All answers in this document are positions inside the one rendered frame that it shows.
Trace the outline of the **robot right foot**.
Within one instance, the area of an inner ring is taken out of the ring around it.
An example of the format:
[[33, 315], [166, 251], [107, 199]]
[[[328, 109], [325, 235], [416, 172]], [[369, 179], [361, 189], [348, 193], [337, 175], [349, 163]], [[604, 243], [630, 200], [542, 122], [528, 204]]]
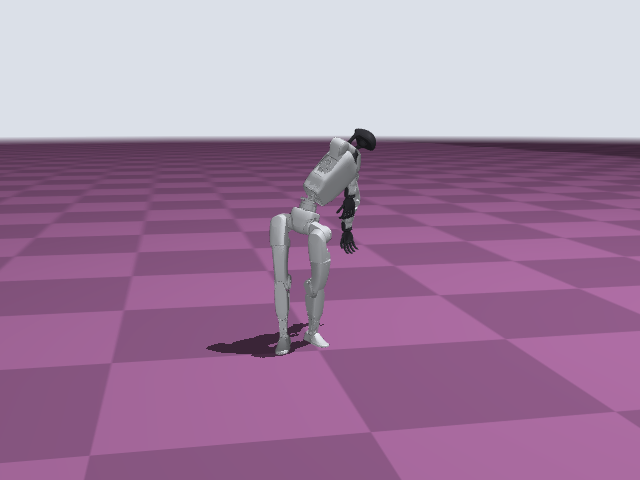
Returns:
[[288, 335], [288, 338], [285, 338], [285, 335], [283, 334], [283, 338], [279, 338], [278, 340], [278, 344], [275, 349], [275, 354], [282, 355], [282, 354], [288, 353], [290, 350], [290, 345], [291, 345], [290, 336]]

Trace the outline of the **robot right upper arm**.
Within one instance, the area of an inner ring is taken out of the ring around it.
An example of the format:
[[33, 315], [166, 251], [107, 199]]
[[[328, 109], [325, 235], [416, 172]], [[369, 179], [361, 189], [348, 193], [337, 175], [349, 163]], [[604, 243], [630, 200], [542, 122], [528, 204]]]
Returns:
[[[359, 173], [358, 173], [357, 181], [358, 179], [359, 179]], [[359, 193], [358, 183], [356, 184], [356, 193], [355, 193], [355, 198], [353, 199], [355, 201], [355, 207], [360, 205], [360, 193]]]

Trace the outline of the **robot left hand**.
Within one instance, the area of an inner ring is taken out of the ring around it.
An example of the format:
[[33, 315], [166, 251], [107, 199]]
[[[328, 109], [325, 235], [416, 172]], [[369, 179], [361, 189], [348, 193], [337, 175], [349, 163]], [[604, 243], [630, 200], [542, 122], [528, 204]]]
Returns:
[[[346, 187], [345, 191], [344, 191], [344, 197], [346, 197], [346, 198], [343, 201], [343, 205], [336, 212], [338, 214], [343, 209], [342, 216], [339, 217], [339, 219], [343, 219], [343, 220], [345, 220], [346, 218], [349, 219], [350, 217], [353, 217], [354, 214], [355, 214], [355, 201], [353, 199], [353, 198], [355, 198], [355, 194], [354, 195], [348, 195], [348, 187]], [[348, 213], [349, 213], [349, 215], [348, 215]]]

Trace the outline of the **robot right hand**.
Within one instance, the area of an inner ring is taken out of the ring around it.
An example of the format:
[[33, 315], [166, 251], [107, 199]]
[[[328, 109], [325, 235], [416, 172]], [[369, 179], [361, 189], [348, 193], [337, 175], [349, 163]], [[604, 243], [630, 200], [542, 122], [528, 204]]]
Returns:
[[[343, 249], [343, 247], [344, 247], [344, 251], [345, 251], [347, 254], [349, 254], [349, 253], [353, 254], [353, 253], [351, 252], [351, 250], [352, 250], [353, 252], [356, 252], [356, 251], [353, 249], [353, 247], [354, 247], [355, 249], [357, 249], [357, 250], [358, 250], [358, 248], [356, 247], [356, 245], [355, 245], [355, 243], [354, 243], [354, 240], [353, 240], [353, 234], [351, 233], [352, 227], [351, 227], [351, 228], [346, 229], [346, 227], [345, 227], [345, 223], [344, 223], [344, 222], [342, 222], [342, 223], [341, 223], [341, 226], [342, 226], [342, 231], [344, 231], [344, 232], [343, 232], [343, 234], [342, 234], [342, 238], [341, 238], [341, 241], [340, 241], [340, 246], [341, 246], [341, 248], [342, 248], [342, 249]], [[351, 244], [351, 242], [352, 242], [352, 244]], [[349, 244], [348, 244], [348, 243], [349, 243]], [[353, 247], [352, 247], [352, 245], [353, 245]], [[347, 249], [346, 249], [346, 247], [347, 247]], [[350, 247], [350, 248], [349, 248], [349, 247]], [[351, 249], [351, 250], [350, 250], [350, 249]], [[349, 252], [348, 252], [347, 250], [348, 250]]]

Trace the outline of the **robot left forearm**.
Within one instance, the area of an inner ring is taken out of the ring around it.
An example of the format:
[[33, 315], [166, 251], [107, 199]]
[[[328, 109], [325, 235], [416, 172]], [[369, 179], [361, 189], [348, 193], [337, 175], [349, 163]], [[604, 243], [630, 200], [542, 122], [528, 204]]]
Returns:
[[356, 184], [357, 184], [357, 177], [358, 177], [358, 171], [360, 171], [360, 166], [361, 166], [361, 154], [358, 153], [358, 157], [356, 160], [356, 165], [357, 165], [357, 175], [354, 178], [354, 180], [347, 186], [348, 187], [348, 195], [354, 195], [356, 193]]

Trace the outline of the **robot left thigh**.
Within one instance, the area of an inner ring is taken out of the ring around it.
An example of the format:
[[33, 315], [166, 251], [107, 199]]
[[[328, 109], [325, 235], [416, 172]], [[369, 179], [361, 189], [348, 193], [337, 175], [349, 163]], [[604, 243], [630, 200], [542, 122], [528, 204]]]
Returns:
[[330, 269], [330, 252], [326, 244], [332, 237], [329, 227], [314, 221], [310, 224], [308, 236], [308, 251], [311, 262], [311, 278], [304, 282], [306, 294], [316, 296], [318, 291], [324, 289]]

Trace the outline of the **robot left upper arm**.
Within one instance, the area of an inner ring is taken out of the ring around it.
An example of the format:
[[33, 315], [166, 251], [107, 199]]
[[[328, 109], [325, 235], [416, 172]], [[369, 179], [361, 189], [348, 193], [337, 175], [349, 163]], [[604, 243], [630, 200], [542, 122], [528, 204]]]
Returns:
[[329, 154], [333, 157], [338, 158], [339, 156], [344, 154], [346, 151], [349, 151], [351, 154], [354, 154], [355, 149], [357, 150], [358, 153], [360, 153], [360, 151], [357, 148], [355, 148], [353, 145], [351, 145], [347, 141], [340, 139], [338, 137], [335, 137], [330, 142]]

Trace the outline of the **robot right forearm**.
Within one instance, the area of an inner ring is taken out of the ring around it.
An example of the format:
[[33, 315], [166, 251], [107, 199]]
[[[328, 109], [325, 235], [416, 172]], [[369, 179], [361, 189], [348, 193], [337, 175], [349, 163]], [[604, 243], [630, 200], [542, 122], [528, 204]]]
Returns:
[[[355, 212], [357, 211], [357, 208], [358, 208], [358, 206], [357, 206], [357, 207], [355, 207]], [[345, 214], [346, 214], [346, 213], [345, 213]], [[349, 215], [349, 213], [348, 213], [348, 215]], [[355, 214], [354, 214], [354, 215], [355, 215]], [[345, 216], [344, 216], [344, 217], [345, 217]], [[344, 222], [344, 223], [345, 223], [345, 227], [346, 227], [346, 229], [348, 229], [348, 228], [351, 228], [351, 227], [352, 227], [352, 222], [353, 222], [353, 220], [354, 220], [354, 216], [353, 216], [353, 217], [350, 217], [349, 219], [347, 219], [347, 218], [346, 218], [345, 220], [342, 220], [342, 221], [341, 221], [341, 223], [342, 223], [342, 222]]]

